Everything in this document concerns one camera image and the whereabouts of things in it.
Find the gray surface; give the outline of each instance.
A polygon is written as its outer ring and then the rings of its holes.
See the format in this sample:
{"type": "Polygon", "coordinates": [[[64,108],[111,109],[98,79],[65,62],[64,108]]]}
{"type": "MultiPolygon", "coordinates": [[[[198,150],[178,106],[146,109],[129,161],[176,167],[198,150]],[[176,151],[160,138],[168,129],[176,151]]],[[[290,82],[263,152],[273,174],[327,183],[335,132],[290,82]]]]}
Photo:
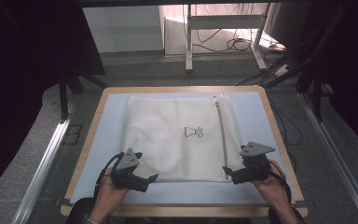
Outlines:
{"type": "MultiPolygon", "coordinates": [[[[183,57],[164,58],[156,54],[147,57],[147,60],[142,60],[143,57],[139,55],[132,57],[129,54],[121,57],[121,60],[116,60],[117,57],[120,55],[103,56],[107,76],[100,78],[111,86],[230,86],[258,73],[255,61],[249,55],[196,57],[194,71],[191,74],[185,72],[183,57]]],[[[85,87],[82,94],[69,93],[70,99],[77,105],[72,125],[83,125],[80,137],[77,144],[61,146],[58,151],[52,172],[48,176],[29,223],[63,223],[66,220],[66,217],[60,214],[60,203],[103,92],[88,81],[82,80],[82,83],[85,87]]],[[[302,132],[302,143],[296,146],[289,145],[288,150],[296,159],[296,176],[309,208],[306,221],[358,223],[358,210],[292,89],[293,80],[288,80],[280,87],[268,91],[268,95],[302,132]]],[[[18,156],[0,180],[0,223],[11,222],[59,122],[61,113],[57,87],[45,93],[43,102],[44,105],[33,129],[25,139],[18,156]]],[[[326,129],[358,180],[358,137],[340,119],[334,108],[329,105],[327,98],[323,99],[322,116],[326,129]]],[[[284,123],[289,142],[298,143],[299,132],[286,119],[284,123]]],[[[63,141],[71,143],[73,139],[72,135],[68,135],[63,141]]],[[[268,223],[265,218],[254,219],[253,222],[268,223]]]]}

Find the human hand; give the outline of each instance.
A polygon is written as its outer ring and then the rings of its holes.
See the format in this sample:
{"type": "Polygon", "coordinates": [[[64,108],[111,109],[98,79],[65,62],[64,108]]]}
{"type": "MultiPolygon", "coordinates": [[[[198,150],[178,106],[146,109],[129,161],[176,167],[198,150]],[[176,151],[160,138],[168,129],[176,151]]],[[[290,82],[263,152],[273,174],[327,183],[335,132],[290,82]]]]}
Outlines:
{"type": "MultiPolygon", "coordinates": [[[[276,161],[271,161],[270,171],[283,179],[286,175],[281,170],[276,161]]],[[[251,182],[255,185],[261,197],[275,210],[281,223],[298,223],[295,212],[292,209],[283,183],[277,178],[269,175],[265,180],[254,180],[251,182]]]]}
{"type": "Polygon", "coordinates": [[[89,218],[101,223],[123,202],[129,189],[117,189],[114,185],[110,173],[112,167],[106,169],[104,177],[100,184],[98,196],[94,208],[89,214],[89,218]]]}

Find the black cable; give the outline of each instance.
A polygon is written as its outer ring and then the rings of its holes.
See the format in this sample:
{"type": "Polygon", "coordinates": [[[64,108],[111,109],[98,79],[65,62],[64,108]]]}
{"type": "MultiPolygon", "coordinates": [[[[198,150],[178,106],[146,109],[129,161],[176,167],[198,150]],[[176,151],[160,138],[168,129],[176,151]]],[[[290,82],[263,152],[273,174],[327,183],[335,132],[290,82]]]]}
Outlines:
{"type": "Polygon", "coordinates": [[[236,46],[235,46],[235,44],[236,43],[244,43],[244,42],[248,42],[246,39],[242,39],[242,38],[232,38],[232,39],[230,39],[230,40],[228,40],[228,42],[227,42],[227,47],[229,48],[229,49],[235,49],[235,50],[237,50],[237,51],[246,51],[249,47],[250,47],[250,43],[248,43],[248,46],[246,46],[246,48],[245,49],[238,49],[236,46]]]}
{"type": "Polygon", "coordinates": [[[244,8],[244,6],[245,6],[245,4],[244,3],[242,3],[242,8],[241,8],[241,12],[237,12],[237,14],[240,14],[240,15],[242,15],[242,12],[243,12],[243,8],[244,8]]]}
{"type": "Polygon", "coordinates": [[[259,84],[260,86],[264,87],[264,82],[267,78],[272,77],[275,72],[279,69],[279,65],[284,64],[284,62],[287,60],[287,56],[283,55],[277,62],[273,63],[267,71],[264,72],[264,76],[261,78],[261,80],[252,83],[252,85],[259,84]]]}
{"type": "Polygon", "coordinates": [[[281,169],[275,164],[275,163],[273,163],[272,161],[268,161],[270,164],[272,164],[273,166],[275,166],[275,168],[277,168],[277,170],[279,171],[279,173],[281,174],[281,177],[283,178],[284,177],[284,175],[283,175],[283,173],[282,173],[282,171],[281,171],[281,169]]]}
{"type": "Polygon", "coordinates": [[[281,184],[283,185],[283,187],[284,187],[284,189],[286,191],[287,200],[289,201],[289,203],[292,203],[292,191],[290,190],[290,186],[287,184],[286,180],[283,179],[283,177],[273,173],[272,171],[266,171],[266,174],[274,177],[279,182],[281,182],[281,184]]]}
{"type": "Polygon", "coordinates": [[[289,155],[292,163],[293,163],[293,170],[296,171],[297,170],[297,161],[296,161],[296,158],[295,156],[289,152],[289,140],[287,138],[287,130],[286,130],[286,125],[282,119],[282,116],[284,116],[287,120],[289,120],[290,123],[292,123],[295,128],[299,131],[300,133],[300,137],[301,137],[301,141],[300,141],[300,144],[302,143],[302,132],[298,129],[298,127],[289,119],[287,118],[286,115],[283,114],[283,112],[275,105],[274,101],[269,97],[269,95],[267,94],[267,97],[268,97],[268,100],[271,102],[271,107],[272,109],[275,111],[275,114],[277,115],[282,127],[283,127],[283,143],[286,147],[286,151],[287,151],[287,154],[289,155]]]}
{"type": "Polygon", "coordinates": [[[204,49],[207,49],[207,50],[210,50],[212,52],[216,52],[216,53],[223,53],[225,51],[228,51],[228,50],[231,50],[231,49],[221,49],[221,50],[217,50],[217,49],[209,49],[205,46],[202,46],[202,45],[199,45],[199,44],[193,44],[193,46],[196,46],[196,47],[200,47],[200,48],[204,48],[204,49]]]}
{"type": "Polygon", "coordinates": [[[109,167],[110,163],[112,163],[112,161],[114,161],[115,159],[118,159],[118,158],[122,157],[123,155],[124,155],[123,152],[117,154],[117,155],[114,156],[112,159],[110,159],[109,162],[104,166],[104,168],[101,170],[100,175],[98,176],[98,179],[97,179],[97,181],[96,181],[96,183],[95,183],[95,187],[96,187],[96,188],[101,184],[101,181],[103,180],[103,177],[106,176],[106,175],[105,175],[105,172],[106,172],[107,168],[109,167]]]}
{"type": "Polygon", "coordinates": [[[208,15],[209,15],[209,11],[208,11],[208,9],[206,9],[206,4],[204,4],[204,9],[205,9],[206,13],[208,13],[208,15]]]}
{"type": "Polygon", "coordinates": [[[297,127],[297,125],[295,125],[295,123],[294,123],[292,120],[290,120],[290,119],[279,109],[279,107],[277,107],[277,106],[275,105],[274,101],[273,101],[270,97],[268,97],[268,100],[271,102],[272,108],[273,108],[273,109],[276,111],[276,113],[278,114],[278,117],[280,118],[282,125],[285,126],[285,125],[284,125],[284,121],[283,121],[281,115],[282,115],[285,119],[287,119],[287,121],[289,121],[289,122],[293,125],[293,127],[295,127],[295,129],[297,130],[297,132],[298,132],[299,135],[300,135],[300,141],[299,141],[298,143],[290,143],[290,142],[288,141],[288,139],[286,139],[286,140],[287,140],[287,145],[292,145],[292,146],[299,146],[299,145],[301,145],[301,144],[302,144],[302,141],[303,141],[303,134],[302,134],[301,130],[297,127]]]}
{"type": "MultiPolygon", "coordinates": [[[[292,47],[290,49],[281,50],[282,54],[284,54],[286,56],[290,56],[290,57],[295,57],[295,56],[303,55],[304,53],[308,53],[310,51],[311,44],[314,42],[314,40],[316,39],[318,34],[324,30],[324,27],[328,23],[328,19],[332,15],[333,15],[333,13],[324,15],[324,18],[321,19],[321,22],[319,23],[319,25],[312,31],[312,33],[309,36],[307,36],[307,38],[305,38],[300,44],[298,44],[295,47],[292,47]]],[[[265,49],[262,46],[259,46],[259,49],[263,52],[276,51],[276,50],[271,50],[271,49],[265,49]]]]}
{"type": "Polygon", "coordinates": [[[237,8],[239,5],[240,5],[240,4],[237,4],[237,5],[234,7],[234,9],[232,9],[230,15],[232,15],[232,13],[234,12],[235,8],[237,8]]]}
{"type": "Polygon", "coordinates": [[[246,78],[245,80],[243,80],[243,81],[241,81],[241,82],[235,84],[235,86],[239,86],[240,84],[242,84],[242,83],[245,82],[245,81],[248,81],[248,80],[250,80],[250,79],[252,79],[252,78],[259,77],[259,76],[262,76],[262,75],[263,75],[263,73],[260,73],[260,74],[257,74],[257,75],[255,75],[255,76],[248,77],[248,78],[246,78]]]}
{"type": "Polygon", "coordinates": [[[208,37],[206,40],[201,40],[200,39],[200,33],[199,30],[197,30],[197,36],[199,37],[199,41],[201,42],[201,44],[207,42],[208,40],[210,40],[212,37],[214,37],[217,33],[219,33],[222,29],[218,29],[216,32],[214,32],[213,35],[211,35],[210,37],[208,37]]]}

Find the white fabric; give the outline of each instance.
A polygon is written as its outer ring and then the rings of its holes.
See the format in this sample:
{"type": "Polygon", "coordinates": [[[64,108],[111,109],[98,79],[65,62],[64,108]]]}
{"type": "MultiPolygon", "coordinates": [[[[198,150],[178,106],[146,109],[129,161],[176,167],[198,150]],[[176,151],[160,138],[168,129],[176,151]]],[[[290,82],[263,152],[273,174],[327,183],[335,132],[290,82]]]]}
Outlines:
{"type": "Polygon", "coordinates": [[[159,99],[132,96],[125,115],[123,151],[142,152],[135,174],[158,181],[227,181],[222,166],[242,168],[241,133],[227,96],[217,98],[227,145],[213,97],[159,99]]]}

